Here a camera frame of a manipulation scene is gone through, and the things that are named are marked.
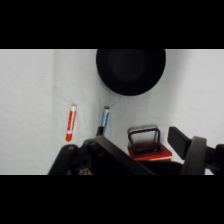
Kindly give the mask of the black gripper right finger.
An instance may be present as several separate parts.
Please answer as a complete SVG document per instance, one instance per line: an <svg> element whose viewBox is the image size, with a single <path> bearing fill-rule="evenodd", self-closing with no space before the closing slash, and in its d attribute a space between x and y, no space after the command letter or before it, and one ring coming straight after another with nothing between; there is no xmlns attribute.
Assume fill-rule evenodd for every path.
<svg viewBox="0 0 224 224"><path fill-rule="evenodd" d="M167 141L184 161L182 175L204 175L206 169L224 175L224 144L209 147L205 138L190 139L176 127L169 128Z"/></svg>

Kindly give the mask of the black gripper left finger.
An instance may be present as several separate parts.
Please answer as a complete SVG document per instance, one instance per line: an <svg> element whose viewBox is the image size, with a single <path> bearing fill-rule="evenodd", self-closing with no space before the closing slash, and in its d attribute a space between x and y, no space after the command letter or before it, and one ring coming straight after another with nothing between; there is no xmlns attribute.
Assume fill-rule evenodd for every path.
<svg viewBox="0 0 224 224"><path fill-rule="evenodd" d="M94 175L153 175L102 135L85 140L80 147L74 144L63 146L49 175L78 175L85 169Z"/></svg>

